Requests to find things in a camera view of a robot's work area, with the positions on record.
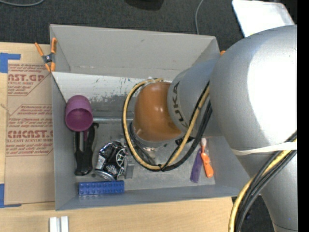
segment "orange object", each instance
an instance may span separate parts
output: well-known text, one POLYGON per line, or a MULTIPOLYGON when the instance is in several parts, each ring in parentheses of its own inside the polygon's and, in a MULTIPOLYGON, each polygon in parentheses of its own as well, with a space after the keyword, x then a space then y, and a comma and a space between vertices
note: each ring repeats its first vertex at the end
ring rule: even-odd
POLYGON ((211 178, 213 176, 213 168, 210 165, 210 159, 208 155, 205 153, 205 148, 207 145, 207 140, 202 138, 201 140, 201 158, 203 160, 204 170, 207 178, 211 178))
POLYGON ((41 47, 39 46, 38 43, 34 43, 34 45, 37 47, 37 50, 40 54, 40 56, 43 58, 44 62, 45 62, 45 67, 47 68, 47 70, 50 71, 55 71, 56 68, 56 64, 53 61, 53 56, 56 54, 56 44, 57 44, 57 39, 53 38, 52 39, 52 43, 51 43, 51 53, 49 55, 44 55, 41 47))
POLYGON ((132 125, 141 139, 161 142, 177 138, 181 134, 169 116, 169 87, 169 82, 150 83, 136 97, 132 125))

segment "blue toy block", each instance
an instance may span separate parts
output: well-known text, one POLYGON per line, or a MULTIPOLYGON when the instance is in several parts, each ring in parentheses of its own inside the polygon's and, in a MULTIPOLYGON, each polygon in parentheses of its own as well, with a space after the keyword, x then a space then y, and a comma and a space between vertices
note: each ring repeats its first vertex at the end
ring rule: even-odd
POLYGON ((123 180, 80 182, 78 185, 79 195, 116 194, 125 192, 123 180))

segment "wire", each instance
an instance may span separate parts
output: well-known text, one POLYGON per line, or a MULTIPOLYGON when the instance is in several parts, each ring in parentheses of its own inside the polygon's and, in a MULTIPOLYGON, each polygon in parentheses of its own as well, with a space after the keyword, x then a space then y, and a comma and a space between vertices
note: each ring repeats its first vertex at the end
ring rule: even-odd
POLYGON ((196 10, 196 12, 195 12, 195 27, 196 27, 196 30, 197 30, 197 34, 199 34, 198 25, 197 25, 197 13, 198 13, 199 8, 200 8, 200 6, 202 5, 203 1, 204 1, 204 0, 201 0, 201 2, 199 2, 199 5, 198 5, 197 10, 196 10))
MULTIPOLYGON (((290 142, 291 140, 297 142, 297 132, 295 132, 287 141, 290 142)), ((237 232, 239 231, 243 219, 259 194, 259 191, 295 156, 296 152, 292 151, 293 150, 284 150, 276 153, 275 156, 273 156, 271 160, 268 160, 262 169, 252 177, 239 192, 232 207, 228 227, 229 232, 234 232, 235 228, 238 229, 237 232), (240 204, 243 200, 245 200, 246 203, 243 204, 240 209, 240 204)))
POLYGON ((4 3, 6 5, 11 5, 11 6, 17 6, 17 7, 31 7, 31 6, 38 5, 42 2, 44 2, 44 0, 40 0, 38 2, 30 3, 30 4, 19 4, 19 3, 13 3, 13 2, 7 2, 7 1, 0 0, 0 3, 4 3))
MULTIPOLYGON (((167 163, 165 163, 164 165, 151 165, 148 164, 147 162, 145 162, 136 152, 132 141, 130 139, 129 136, 129 132, 128 132, 128 128, 127 128, 127 123, 126 123, 126 113, 127 113, 127 107, 128 107, 128 103, 131 99, 131 97, 133 96, 133 94, 137 91, 138 88, 140 88, 141 86, 147 84, 147 83, 151 83, 151 82, 159 82, 162 81, 162 78, 157 78, 157 79, 147 79, 144 80, 138 84, 136 84, 131 91, 128 93, 126 100, 124 102, 124 107, 123 107, 123 117, 122 117, 122 126, 123 126, 123 130, 124 130, 124 134, 125 134, 125 139, 126 139, 126 143, 129 146, 129 149, 132 153, 132 156, 134 157, 134 159, 144 168, 151 170, 151 171, 161 171, 163 168, 165 168, 167 166, 167 163)), ((188 141, 188 138, 190 137, 190 134, 192 132, 192 129, 194 127, 194 124, 196 122, 197 116, 199 114, 199 111, 201 109, 201 107, 203 106, 206 98, 209 95, 209 83, 207 84, 207 88, 204 90, 204 92, 201 94, 201 98, 199 99, 199 103, 198 106, 196 106, 196 109, 194 110, 193 116, 192 116, 192 120, 189 124, 188 130, 181 142, 181 144, 176 148, 176 151, 174 151, 173 155, 171 156, 171 158, 168 160, 168 164, 171 164, 172 162, 174 162, 176 160, 176 158, 180 155, 181 151, 183 150, 185 144, 188 141)))
POLYGON ((258 185, 251 191, 251 195, 248 197, 246 204, 240 209, 238 217, 236 219, 236 231, 240 231, 242 224, 245 220, 246 214, 248 213, 250 207, 253 205, 254 201, 258 197, 260 191, 270 182, 297 154, 296 150, 292 150, 289 155, 281 162, 278 163, 276 167, 270 170, 265 176, 259 181, 258 185))
POLYGON ((206 112, 204 113, 204 116, 202 118, 200 127, 197 131, 197 135, 196 135, 194 141, 192 142, 190 149, 187 151, 187 153, 185 154, 185 156, 181 160, 179 160, 177 163, 175 163, 171 166, 163 167, 162 171, 169 171, 169 170, 173 170, 173 169, 179 167, 181 164, 183 164, 192 155, 192 153, 194 152, 195 148, 197 147, 197 145, 199 144, 199 142, 200 142, 200 140, 203 136, 203 132, 206 129, 206 126, 208 124, 211 113, 212 113, 212 107, 211 107, 211 103, 209 102, 208 105, 207 105, 207 108, 206 108, 206 112))

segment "blue tape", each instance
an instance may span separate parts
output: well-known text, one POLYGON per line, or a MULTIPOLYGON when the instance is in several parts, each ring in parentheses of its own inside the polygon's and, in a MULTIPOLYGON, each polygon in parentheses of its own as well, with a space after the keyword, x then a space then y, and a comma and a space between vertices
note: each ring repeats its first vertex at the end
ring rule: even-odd
POLYGON ((20 54, 0 53, 0 73, 8 72, 8 61, 20 60, 20 54))
POLYGON ((17 207, 20 204, 4 205, 4 184, 0 184, 0 208, 17 207))
POLYGON ((123 180, 80 182, 78 188, 79 195, 116 194, 124 192, 125 183, 123 180))

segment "purple plastic cup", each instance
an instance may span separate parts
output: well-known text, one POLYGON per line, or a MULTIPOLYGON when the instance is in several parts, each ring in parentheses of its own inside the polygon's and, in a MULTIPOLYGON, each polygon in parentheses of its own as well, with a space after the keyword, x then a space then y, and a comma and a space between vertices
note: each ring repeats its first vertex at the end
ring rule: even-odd
POLYGON ((83 95, 72 96, 66 105, 65 122, 72 131, 85 131, 93 122, 92 109, 87 97, 83 95))

